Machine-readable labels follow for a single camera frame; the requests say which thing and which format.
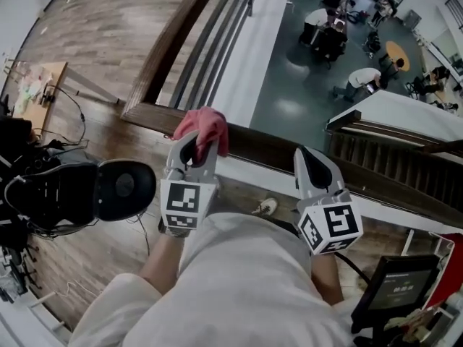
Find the white marker cube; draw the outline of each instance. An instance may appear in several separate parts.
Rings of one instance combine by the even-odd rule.
[[[313,254],[346,249],[363,235],[362,217],[353,202],[306,207],[297,226]]]
[[[215,184],[161,180],[164,225],[195,230],[207,215],[215,190]]]

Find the sneaker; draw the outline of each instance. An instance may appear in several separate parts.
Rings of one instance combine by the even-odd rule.
[[[254,210],[251,213],[259,216],[272,216],[277,207],[278,201],[275,198],[268,198],[259,204],[257,210]]]

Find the staircase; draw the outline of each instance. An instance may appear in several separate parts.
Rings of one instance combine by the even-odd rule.
[[[335,132],[328,155],[405,184],[463,213],[463,165],[412,148],[366,135]]]

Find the wooden handrail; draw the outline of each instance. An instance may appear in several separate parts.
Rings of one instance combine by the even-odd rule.
[[[145,60],[127,99],[123,119],[132,119],[130,114],[139,105],[156,102],[175,58],[208,2],[209,0],[182,1]]]
[[[453,142],[441,142],[440,144],[426,145],[424,147],[417,148],[423,153],[452,153],[462,152],[463,140],[455,140]]]
[[[185,114],[178,109],[143,103],[131,113],[129,120],[172,136]],[[229,124],[231,157],[292,175],[297,146],[297,143],[280,137]],[[341,169],[346,186],[352,192],[463,228],[463,213],[445,203],[362,166],[336,157],[329,158]]]
[[[344,114],[342,117],[335,119],[334,121],[330,122],[328,120],[326,124],[326,131],[335,132],[343,127],[349,127],[354,122],[359,122],[362,120],[362,112],[354,109],[352,112]]]
[[[417,132],[412,132],[412,131],[400,129],[398,127],[388,126],[385,124],[377,124],[375,122],[364,121],[362,119],[356,120],[356,117],[357,116],[355,115],[355,113],[353,112],[348,113],[344,117],[341,117],[340,119],[337,119],[331,122],[330,124],[327,124],[326,130],[335,131],[335,130],[332,130],[333,127],[335,127],[336,130],[342,127],[347,127],[349,129],[374,132],[379,135],[395,137],[397,139],[401,139],[407,142],[421,144],[422,147],[416,148],[416,150],[420,152],[425,152],[425,153],[447,152],[447,153],[463,158],[463,152],[462,152],[463,145],[461,143],[446,142],[442,139],[437,139],[435,137],[430,137],[427,135],[419,134]]]

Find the pink towel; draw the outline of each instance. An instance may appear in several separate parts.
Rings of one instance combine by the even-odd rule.
[[[229,154],[229,129],[225,116],[209,107],[188,111],[174,132],[174,140],[180,140],[191,131],[200,130],[196,139],[196,160],[201,160],[209,142],[218,140],[218,155]]]

